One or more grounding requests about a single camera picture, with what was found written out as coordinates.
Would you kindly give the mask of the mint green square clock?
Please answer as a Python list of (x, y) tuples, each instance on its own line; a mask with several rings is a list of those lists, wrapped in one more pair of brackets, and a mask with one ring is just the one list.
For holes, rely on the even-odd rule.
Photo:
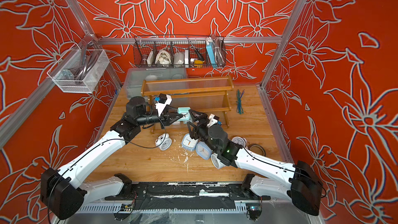
[(178, 114), (181, 114), (182, 117), (179, 119), (179, 121), (189, 121), (191, 119), (191, 115), (189, 113), (190, 107), (179, 107), (177, 110)]

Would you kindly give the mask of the blue rounded square clock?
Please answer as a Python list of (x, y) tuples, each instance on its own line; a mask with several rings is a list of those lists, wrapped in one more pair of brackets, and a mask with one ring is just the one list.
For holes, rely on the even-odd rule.
[(182, 141), (181, 141), (181, 147), (187, 151), (194, 151), (199, 140), (195, 140), (190, 137), (190, 134), (185, 134)]

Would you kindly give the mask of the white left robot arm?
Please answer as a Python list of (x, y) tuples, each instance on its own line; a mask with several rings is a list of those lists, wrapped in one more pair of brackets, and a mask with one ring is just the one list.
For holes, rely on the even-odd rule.
[(85, 180), (114, 152), (130, 144), (142, 127), (160, 123), (165, 128), (183, 118), (171, 102), (167, 94), (157, 97), (155, 106), (142, 96), (132, 97), (121, 119), (99, 141), (60, 168), (47, 169), (41, 175), (40, 200), (48, 211), (58, 220), (66, 220), (82, 206), (102, 198), (131, 199), (132, 181), (121, 173), (94, 183)]

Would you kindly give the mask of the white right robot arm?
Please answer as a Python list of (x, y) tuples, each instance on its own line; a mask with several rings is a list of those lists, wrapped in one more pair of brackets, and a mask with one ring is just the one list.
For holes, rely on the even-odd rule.
[(313, 216), (320, 213), (323, 182), (304, 161), (281, 162), (261, 156), (243, 145), (236, 144), (214, 115), (189, 110), (192, 121), (187, 123), (190, 137), (204, 142), (215, 156), (216, 167), (235, 167), (249, 170), (272, 179), (274, 192), (290, 199), (299, 210)]

